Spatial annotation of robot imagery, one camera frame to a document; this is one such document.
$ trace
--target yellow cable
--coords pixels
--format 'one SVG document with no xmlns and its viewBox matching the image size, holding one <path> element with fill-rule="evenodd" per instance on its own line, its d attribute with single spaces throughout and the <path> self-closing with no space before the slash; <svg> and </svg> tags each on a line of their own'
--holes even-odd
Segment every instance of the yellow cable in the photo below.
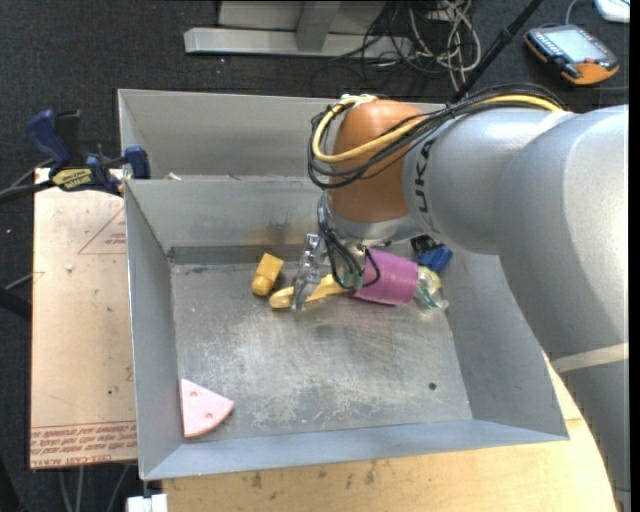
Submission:
<svg viewBox="0 0 640 512">
<path fill-rule="evenodd" d="M 329 123 L 333 120 L 333 118 L 338 114 L 340 114 L 344 110 L 344 107 L 347 105 L 351 105 L 351 104 L 358 105 L 360 103 L 366 103 L 376 99 L 377 98 L 375 96 L 369 96 L 369 95 L 348 96 L 340 100 L 333 107 L 331 107 L 329 112 L 327 112 L 325 116 L 322 118 L 322 120 L 320 121 L 320 123 L 318 123 L 318 127 L 316 128 L 316 131 L 313 134 L 311 148 L 314 156 L 321 162 L 325 162 L 325 163 L 331 164 L 331 163 L 337 163 L 337 162 L 344 162 L 345 160 L 349 160 L 350 158 L 355 158 L 357 156 L 360 156 L 369 150 L 372 150 L 374 148 L 377 148 L 387 143 L 391 143 L 399 139 L 402 135 L 409 132 L 413 128 L 414 123 L 410 123 L 410 124 L 401 126 L 400 128 L 397 128 L 396 130 L 389 132 L 383 135 L 382 137 L 378 137 L 361 146 L 358 146 L 357 148 L 350 149 L 349 151 L 345 151 L 337 155 L 325 155 L 320 150 L 320 141 L 322 140 L 324 131 L 326 130 Z M 496 96 L 494 98 L 482 100 L 480 103 L 497 103 L 497 102 L 505 102 L 505 101 L 511 101 L 511 102 L 516 101 L 520 103 L 535 105 L 536 107 L 542 107 L 545 110 L 549 110 L 551 112 L 563 111 L 563 109 L 561 109 L 560 107 L 558 107 L 557 105 L 555 105 L 553 102 L 549 100 L 545 100 L 537 96 L 528 96 L 526 94 L 507 94 L 504 96 Z"/>
<path fill-rule="evenodd" d="M 527 96 L 526 94 L 507 94 L 505 96 L 496 96 L 495 98 L 482 100 L 480 103 L 498 103 L 503 101 L 518 101 L 520 103 L 529 103 L 537 107 L 542 107 L 545 110 L 549 110 L 551 112 L 563 112 L 563 109 L 549 100 L 538 98 L 537 96 Z"/>
</svg>

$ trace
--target clear plastic object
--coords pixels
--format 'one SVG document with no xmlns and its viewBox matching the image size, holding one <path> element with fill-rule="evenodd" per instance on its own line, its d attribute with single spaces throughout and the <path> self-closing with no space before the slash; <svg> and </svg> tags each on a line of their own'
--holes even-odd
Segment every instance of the clear plastic object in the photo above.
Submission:
<svg viewBox="0 0 640 512">
<path fill-rule="evenodd" d="M 449 301 L 440 294 L 440 276 L 428 267 L 418 267 L 415 297 L 429 309 L 447 309 Z"/>
</svg>

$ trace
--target handheld device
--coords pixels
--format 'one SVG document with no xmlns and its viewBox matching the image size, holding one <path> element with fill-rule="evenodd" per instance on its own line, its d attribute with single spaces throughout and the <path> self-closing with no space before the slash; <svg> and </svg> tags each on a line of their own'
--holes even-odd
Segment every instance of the handheld device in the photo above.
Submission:
<svg viewBox="0 0 640 512">
<path fill-rule="evenodd" d="M 576 25 L 529 30 L 524 41 L 540 60 L 576 85 L 590 85 L 613 76 L 620 65 L 597 37 Z"/>
</svg>

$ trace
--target wooden board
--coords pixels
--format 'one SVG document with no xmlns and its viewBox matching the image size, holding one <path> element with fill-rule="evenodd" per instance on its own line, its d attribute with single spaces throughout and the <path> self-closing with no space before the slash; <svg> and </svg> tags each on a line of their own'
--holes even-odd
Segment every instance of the wooden board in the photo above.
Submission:
<svg viewBox="0 0 640 512">
<path fill-rule="evenodd" d="M 136 458 L 122 198 L 35 196 L 30 466 Z"/>
<path fill-rule="evenodd" d="M 166 480 L 172 512 L 614 512 L 591 433 L 552 371 L 570 440 Z"/>
</svg>

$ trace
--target blue clamp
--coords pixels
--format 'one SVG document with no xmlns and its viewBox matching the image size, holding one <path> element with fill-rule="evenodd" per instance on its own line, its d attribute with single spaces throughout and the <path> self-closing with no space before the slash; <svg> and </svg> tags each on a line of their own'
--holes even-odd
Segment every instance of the blue clamp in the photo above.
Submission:
<svg viewBox="0 0 640 512">
<path fill-rule="evenodd" d="M 52 110 L 44 110 L 27 125 L 27 135 L 33 144 L 51 158 L 49 181 L 52 186 L 67 192 L 99 190 L 119 196 L 122 193 L 122 181 L 111 173 L 110 169 L 114 166 L 129 164 L 131 177 L 151 177 L 147 153 L 140 146 L 127 148 L 122 157 L 113 160 L 104 160 L 101 153 L 86 158 L 79 155 L 75 150 L 79 118 L 79 111 L 54 116 Z M 56 120 L 62 122 L 63 133 L 56 131 Z"/>
</svg>

